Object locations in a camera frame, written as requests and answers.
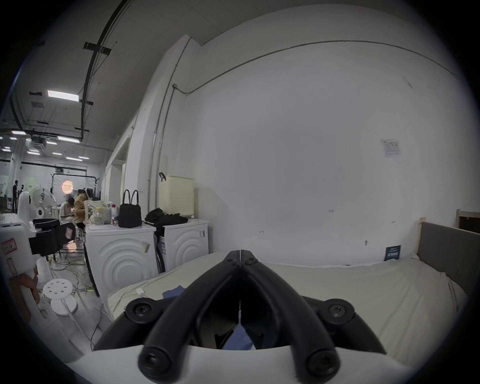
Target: black handbag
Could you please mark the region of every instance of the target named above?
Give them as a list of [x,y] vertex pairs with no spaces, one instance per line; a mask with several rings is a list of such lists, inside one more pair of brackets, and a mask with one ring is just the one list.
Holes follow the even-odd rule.
[[[125,193],[128,192],[129,201],[125,202]],[[137,204],[132,204],[132,199],[137,192]],[[138,205],[138,191],[135,190],[130,197],[130,191],[128,189],[123,193],[122,204],[119,212],[119,227],[133,228],[142,225],[142,214],[140,206]]]

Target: brown jacket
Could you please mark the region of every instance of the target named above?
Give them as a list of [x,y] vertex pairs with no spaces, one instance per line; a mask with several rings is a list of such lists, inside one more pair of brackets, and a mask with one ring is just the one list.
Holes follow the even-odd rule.
[[73,203],[75,224],[83,223],[85,220],[85,200],[88,200],[86,193],[79,194],[77,197],[75,197],[75,202]]

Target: plastic bag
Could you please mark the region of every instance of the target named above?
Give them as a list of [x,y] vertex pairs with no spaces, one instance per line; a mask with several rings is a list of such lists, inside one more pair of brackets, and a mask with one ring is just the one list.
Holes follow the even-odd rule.
[[110,224],[111,213],[107,203],[103,201],[85,200],[85,224]]

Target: black screw head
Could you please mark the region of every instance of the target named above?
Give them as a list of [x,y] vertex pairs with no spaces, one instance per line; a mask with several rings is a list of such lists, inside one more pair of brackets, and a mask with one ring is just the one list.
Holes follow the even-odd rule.
[[170,358],[160,349],[149,348],[140,355],[139,367],[149,374],[165,373],[171,367]]
[[333,317],[342,317],[347,311],[345,307],[340,304],[334,304],[328,308],[328,311]]
[[244,263],[246,265],[252,265],[252,264],[255,264],[257,263],[258,260],[256,260],[254,257],[249,257],[248,259],[245,259]]
[[316,351],[307,359],[307,370],[313,376],[327,376],[338,368],[338,356],[328,349]]
[[138,304],[134,309],[133,313],[137,316],[147,316],[152,311],[152,307],[146,303]]

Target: white stool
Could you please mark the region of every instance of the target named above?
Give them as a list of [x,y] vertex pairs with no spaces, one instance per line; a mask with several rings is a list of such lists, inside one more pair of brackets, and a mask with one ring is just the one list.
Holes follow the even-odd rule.
[[73,313],[77,310],[78,303],[71,295],[72,291],[73,285],[67,279],[53,279],[43,287],[43,294],[52,300],[50,305],[59,316],[69,316],[68,311]]

